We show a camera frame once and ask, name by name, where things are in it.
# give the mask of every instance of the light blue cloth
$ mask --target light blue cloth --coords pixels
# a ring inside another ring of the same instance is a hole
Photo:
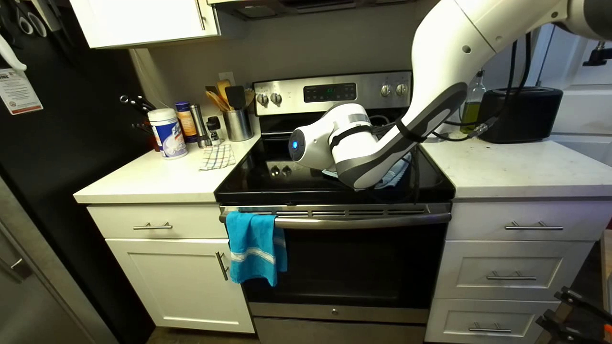
[[[412,154],[408,153],[404,155],[404,159],[408,160],[409,162],[412,161]],[[381,181],[376,183],[374,189],[378,190],[386,187],[396,186],[397,183],[401,180],[401,177],[403,177],[406,173],[406,170],[409,166],[410,163],[405,162],[403,159],[398,160],[382,177]],[[334,171],[322,170],[322,172],[326,176],[338,178],[338,173]]]
[[[274,227],[276,215],[230,212],[226,219],[231,252],[231,280],[242,283],[263,277],[270,286],[277,272],[287,271],[285,232]]]

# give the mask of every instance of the oven door handle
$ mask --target oven door handle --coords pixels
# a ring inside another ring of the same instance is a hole
[[[219,216],[219,221],[225,223],[227,215],[228,212],[223,212]],[[434,225],[437,223],[448,223],[450,219],[451,215],[449,212],[346,220],[316,219],[312,217],[277,217],[274,219],[274,226],[285,230],[356,230]]]

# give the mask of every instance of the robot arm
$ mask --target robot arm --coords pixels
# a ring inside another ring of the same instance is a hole
[[[597,15],[589,19],[589,12]],[[610,40],[612,1],[440,0],[414,35],[414,92],[397,125],[378,141],[355,129],[369,125],[361,120],[363,108],[340,105],[293,132],[289,142],[299,143],[296,149],[289,147],[293,160],[317,169],[335,165],[339,180],[354,189],[376,184],[457,110],[467,83],[491,57],[526,32],[554,21],[581,36]]]

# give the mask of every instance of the glass cooktop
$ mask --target glass cooktop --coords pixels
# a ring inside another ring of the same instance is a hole
[[[241,206],[451,200],[455,195],[454,186],[427,153],[417,147],[412,154],[412,166],[395,187],[355,191],[320,170],[293,162],[287,138],[262,138],[219,185],[215,198],[225,205]]]

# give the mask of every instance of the digital display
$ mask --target digital display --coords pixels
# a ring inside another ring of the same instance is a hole
[[[357,84],[331,84],[304,87],[304,102],[339,102],[357,99]]]

